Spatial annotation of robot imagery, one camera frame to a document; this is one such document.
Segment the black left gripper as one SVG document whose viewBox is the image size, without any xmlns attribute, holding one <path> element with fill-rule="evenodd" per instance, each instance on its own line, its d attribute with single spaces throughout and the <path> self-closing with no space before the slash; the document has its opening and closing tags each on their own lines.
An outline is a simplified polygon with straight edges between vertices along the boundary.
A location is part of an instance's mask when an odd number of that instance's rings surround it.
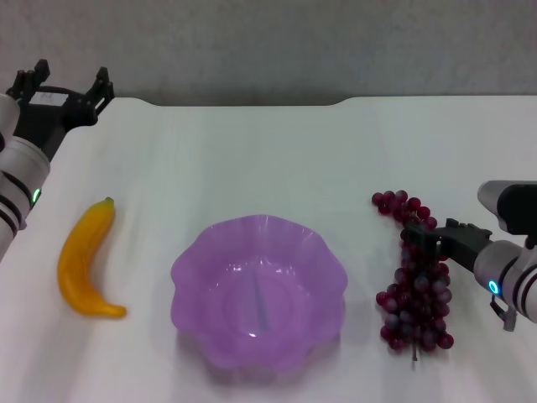
<svg viewBox="0 0 537 403">
<path fill-rule="evenodd" d="M 101 67 L 86 94 L 65 88 L 46 86 L 54 95 L 66 95 L 59 106 L 33 104 L 29 101 L 50 76 L 49 63 L 40 59 L 33 69 L 19 70 L 6 94 L 20 102 L 20 116 L 14 137 L 29 141 L 51 161 L 66 134 L 74 128 L 93 126 L 98 115 L 115 97 L 108 69 Z"/>
</svg>

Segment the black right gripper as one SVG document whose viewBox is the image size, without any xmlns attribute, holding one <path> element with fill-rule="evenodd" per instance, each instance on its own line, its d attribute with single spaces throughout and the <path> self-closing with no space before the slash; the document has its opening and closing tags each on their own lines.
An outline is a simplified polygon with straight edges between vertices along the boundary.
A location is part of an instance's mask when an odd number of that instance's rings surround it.
<svg viewBox="0 0 537 403">
<path fill-rule="evenodd" d="M 492 242 L 491 235 L 490 230 L 447 218 L 440 236 L 424 224 L 407 222 L 400 238 L 404 252 L 414 261 L 434 261 L 443 256 L 473 272 L 477 256 Z"/>
</svg>

